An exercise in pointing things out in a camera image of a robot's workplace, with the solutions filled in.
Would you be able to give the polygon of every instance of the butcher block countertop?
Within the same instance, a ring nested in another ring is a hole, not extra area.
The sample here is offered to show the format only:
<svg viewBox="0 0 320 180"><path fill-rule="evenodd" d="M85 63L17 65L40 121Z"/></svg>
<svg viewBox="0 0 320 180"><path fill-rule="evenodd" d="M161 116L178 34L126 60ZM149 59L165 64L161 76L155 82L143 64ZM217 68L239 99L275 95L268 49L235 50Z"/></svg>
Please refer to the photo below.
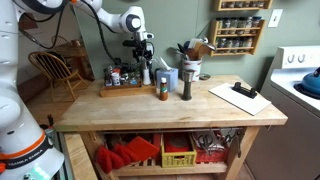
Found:
<svg viewBox="0 0 320 180"><path fill-rule="evenodd" d="M193 82L192 99L183 101L184 82L179 80L168 100L160 101L159 90L155 94L101 98L99 90L103 80L96 80L54 127L60 132L79 132L285 124L287 117L272 104L252 116L208 91L235 82L250 89L238 76L213 76L206 81Z"/></svg>

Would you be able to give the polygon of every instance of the wooden tray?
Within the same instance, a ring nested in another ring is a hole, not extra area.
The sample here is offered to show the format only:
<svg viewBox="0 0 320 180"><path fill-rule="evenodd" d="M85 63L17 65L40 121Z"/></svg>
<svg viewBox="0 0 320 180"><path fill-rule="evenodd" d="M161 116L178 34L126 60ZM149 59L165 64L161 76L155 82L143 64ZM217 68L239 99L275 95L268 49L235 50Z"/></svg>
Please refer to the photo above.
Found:
<svg viewBox="0 0 320 180"><path fill-rule="evenodd" d="M118 97L118 96L134 96L140 94L153 94L157 92L154 84L145 86L141 82L138 84L121 85L121 86L102 86L100 96Z"/></svg>

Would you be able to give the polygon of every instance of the white stove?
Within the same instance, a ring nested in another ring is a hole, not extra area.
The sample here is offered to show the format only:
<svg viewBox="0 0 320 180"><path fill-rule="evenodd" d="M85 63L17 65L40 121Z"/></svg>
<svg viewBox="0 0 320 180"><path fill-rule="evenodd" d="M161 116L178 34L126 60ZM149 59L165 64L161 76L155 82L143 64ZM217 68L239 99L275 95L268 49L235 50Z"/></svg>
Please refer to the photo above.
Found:
<svg viewBox="0 0 320 180"><path fill-rule="evenodd" d="M278 48L260 93L288 121L260 130L246 159L256 180L313 180L320 174L320 100L294 88L319 66L320 46Z"/></svg>

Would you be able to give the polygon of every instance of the yellow basket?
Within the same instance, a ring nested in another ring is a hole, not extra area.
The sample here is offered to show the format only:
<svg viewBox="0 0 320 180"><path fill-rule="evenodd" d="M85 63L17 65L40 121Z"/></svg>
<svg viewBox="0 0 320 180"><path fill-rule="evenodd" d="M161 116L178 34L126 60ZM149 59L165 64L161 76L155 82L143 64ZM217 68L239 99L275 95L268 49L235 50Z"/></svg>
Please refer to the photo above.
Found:
<svg viewBox="0 0 320 180"><path fill-rule="evenodd" d="M192 151L188 152L165 152L164 148L164 138L162 136L161 141L161 159L162 167L190 167L196 164L197 152L195 149L194 142L189 134L189 142L192 146Z"/></svg>

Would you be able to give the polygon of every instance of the red container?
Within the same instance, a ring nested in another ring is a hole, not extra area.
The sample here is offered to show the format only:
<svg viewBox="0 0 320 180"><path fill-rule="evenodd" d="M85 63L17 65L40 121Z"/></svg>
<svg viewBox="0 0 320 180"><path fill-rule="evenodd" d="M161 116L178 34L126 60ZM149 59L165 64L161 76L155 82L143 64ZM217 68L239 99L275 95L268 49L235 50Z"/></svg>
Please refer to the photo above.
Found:
<svg viewBox="0 0 320 180"><path fill-rule="evenodd" d="M211 151L211 155L207 155L206 151L196 146L196 163L202 162L224 162L228 157L229 148Z"/></svg>

